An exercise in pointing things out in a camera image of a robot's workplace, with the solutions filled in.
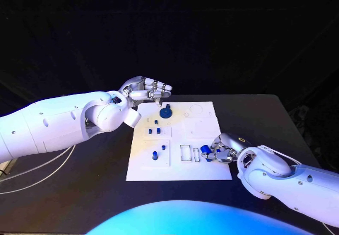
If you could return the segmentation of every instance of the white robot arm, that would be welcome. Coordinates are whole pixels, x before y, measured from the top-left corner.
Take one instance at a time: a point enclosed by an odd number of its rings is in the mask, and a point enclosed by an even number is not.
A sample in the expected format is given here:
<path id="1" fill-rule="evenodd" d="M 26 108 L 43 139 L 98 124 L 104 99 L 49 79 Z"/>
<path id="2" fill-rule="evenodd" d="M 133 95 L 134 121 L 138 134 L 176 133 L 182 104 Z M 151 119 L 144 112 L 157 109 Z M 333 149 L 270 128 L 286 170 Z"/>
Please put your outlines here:
<path id="1" fill-rule="evenodd" d="M 237 161 L 238 177 L 254 196 L 274 196 L 290 209 L 339 227 L 339 174 L 294 159 L 297 165 L 289 166 L 277 151 L 264 145 L 251 147 L 244 138 L 229 133 L 216 137 L 211 150 L 212 153 L 202 153 L 206 159 Z"/>
<path id="2" fill-rule="evenodd" d="M 131 78 L 118 91 L 74 94 L 42 100 L 0 117 L 0 163 L 29 154 L 52 152 L 140 120 L 131 109 L 143 100 L 162 105 L 172 86 L 150 78 Z"/>

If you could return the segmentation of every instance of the black table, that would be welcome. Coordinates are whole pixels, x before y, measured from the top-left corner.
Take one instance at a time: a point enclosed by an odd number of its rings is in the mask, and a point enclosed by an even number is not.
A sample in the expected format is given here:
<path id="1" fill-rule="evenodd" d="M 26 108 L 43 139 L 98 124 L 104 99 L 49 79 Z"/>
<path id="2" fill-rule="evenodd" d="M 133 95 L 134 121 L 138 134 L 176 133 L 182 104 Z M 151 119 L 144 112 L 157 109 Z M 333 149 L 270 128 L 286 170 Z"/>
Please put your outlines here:
<path id="1" fill-rule="evenodd" d="M 167 102 L 212 101 L 222 132 L 237 133 L 320 167 L 287 112 L 274 95 L 173 95 Z M 314 234 L 327 234 L 320 222 L 289 209 L 276 199 L 261 200 L 244 188 L 232 163 L 231 181 L 127 182 L 133 128 L 126 124 L 75 147 L 56 174 L 32 188 L 0 195 L 0 231 L 85 233 L 114 215 L 143 204 L 164 200 L 212 202 L 257 212 Z M 56 156 L 58 152 L 19 158 L 16 174 Z M 14 190 L 39 181 L 61 165 L 48 166 L 0 184 Z"/>

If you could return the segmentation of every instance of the blue light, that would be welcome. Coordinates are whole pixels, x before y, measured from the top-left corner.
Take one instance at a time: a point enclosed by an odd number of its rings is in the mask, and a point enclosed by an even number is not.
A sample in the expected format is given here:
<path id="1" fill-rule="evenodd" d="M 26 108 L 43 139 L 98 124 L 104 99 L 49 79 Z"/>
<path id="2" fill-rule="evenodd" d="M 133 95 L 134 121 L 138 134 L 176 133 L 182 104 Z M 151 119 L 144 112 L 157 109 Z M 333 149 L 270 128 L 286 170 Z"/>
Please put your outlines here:
<path id="1" fill-rule="evenodd" d="M 309 234 L 281 221 L 215 203 L 164 201 L 136 207 L 110 218 L 88 235 Z"/>

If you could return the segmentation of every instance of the robotic hand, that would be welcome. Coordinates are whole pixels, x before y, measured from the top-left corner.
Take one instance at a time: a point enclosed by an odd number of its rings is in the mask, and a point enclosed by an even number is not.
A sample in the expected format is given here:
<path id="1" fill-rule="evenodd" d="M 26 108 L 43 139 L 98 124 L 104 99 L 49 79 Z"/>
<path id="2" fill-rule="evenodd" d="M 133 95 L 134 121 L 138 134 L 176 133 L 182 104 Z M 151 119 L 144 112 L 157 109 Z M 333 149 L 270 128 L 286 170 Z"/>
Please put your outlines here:
<path id="1" fill-rule="evenodd" d="M 222 133 L 213 140 L 206 159 L 237 161 L 238 178 L 254 196 L 274 196 L 286 206 L 320 222 L 339 227 L 339 174 L 303 165 L 264 145 L 252 147 L 239 136 Z M 291 159 L 289 166 L 277 155 Z"/>
<path id="2" fill-rule="evenodd" d="M 140 113 L 131 109 L 143 100 L 170 96 L 172 86 L 150 78 L 131 78 L 118 91 L 74 94 L 42 100 L 0 117 L 0 163 L 29 154 L 52 152 L 114 131 L 123 122 L 131 127 Z"/>

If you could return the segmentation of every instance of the blue object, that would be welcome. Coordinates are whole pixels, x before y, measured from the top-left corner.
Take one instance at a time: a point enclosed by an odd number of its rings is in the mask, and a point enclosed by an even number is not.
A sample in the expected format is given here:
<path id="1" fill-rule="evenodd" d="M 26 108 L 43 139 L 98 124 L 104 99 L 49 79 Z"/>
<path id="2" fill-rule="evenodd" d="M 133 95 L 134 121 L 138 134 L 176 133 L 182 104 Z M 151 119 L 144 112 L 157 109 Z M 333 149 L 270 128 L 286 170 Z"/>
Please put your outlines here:
<path id="1" fill-rule="evenodd" d="M 153 160 L 157 160 L 157 151 L 153 152 Z"/>
<path id="2" fill-rule="evenodd" d="M 172 110 L 170 110 L 170 105 L 166 105 L 166 108 L 160 109 L 160 117 L 162 118 L 170 118 L 172 116 Z"/>
<path id="3" fill-rule="evenodd" d="M 211 153 L 212 152 L 206 144 L 201 147 L 201 151 L 202 151 L 202 153 Z"/>
<path id="4" fill-rule="evenodd" d="M 231 223 L 213 223 L 231 218 Z M 101 223 L 87 235 L 309 235 L 290 224 L 235 207 L 198 201 L 163 201 L 138 206 Z"/>

